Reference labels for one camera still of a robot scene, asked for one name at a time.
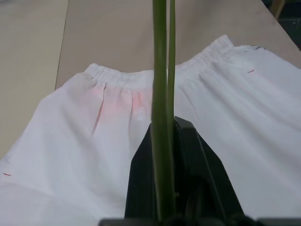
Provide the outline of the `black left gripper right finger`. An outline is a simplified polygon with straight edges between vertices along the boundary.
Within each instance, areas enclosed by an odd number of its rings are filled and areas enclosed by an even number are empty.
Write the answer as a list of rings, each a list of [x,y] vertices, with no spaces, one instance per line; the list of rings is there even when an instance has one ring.
[[[232,217],[243,214],[220,158],[193,124],[174,119],[174,160],[180,210],[186,217]]]

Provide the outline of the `white shorts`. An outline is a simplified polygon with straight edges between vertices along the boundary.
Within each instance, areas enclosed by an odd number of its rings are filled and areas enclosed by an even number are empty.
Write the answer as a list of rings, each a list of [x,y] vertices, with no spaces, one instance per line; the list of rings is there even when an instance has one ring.
[[[123,216],[152,84],[152,71],[91,64],[44,98],[0,160],[0,226]],[[247,215],[301,217],[301,69],[221,36],[176,67],[174,113],[221,159]]]

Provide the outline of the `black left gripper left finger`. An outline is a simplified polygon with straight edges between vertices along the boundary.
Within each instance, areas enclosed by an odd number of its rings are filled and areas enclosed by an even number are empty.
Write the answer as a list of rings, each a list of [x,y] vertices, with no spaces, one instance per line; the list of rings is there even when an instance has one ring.
[[[130,166],[125,218],[156,218],[151,126],[135,152]]]

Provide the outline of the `wooden chair leg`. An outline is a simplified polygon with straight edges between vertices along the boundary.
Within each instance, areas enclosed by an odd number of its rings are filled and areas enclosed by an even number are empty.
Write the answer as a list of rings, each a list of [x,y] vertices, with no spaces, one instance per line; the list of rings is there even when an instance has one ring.
[[[276,20],[278,20],[284,5],[285,0],[273,0],[272,13]]]

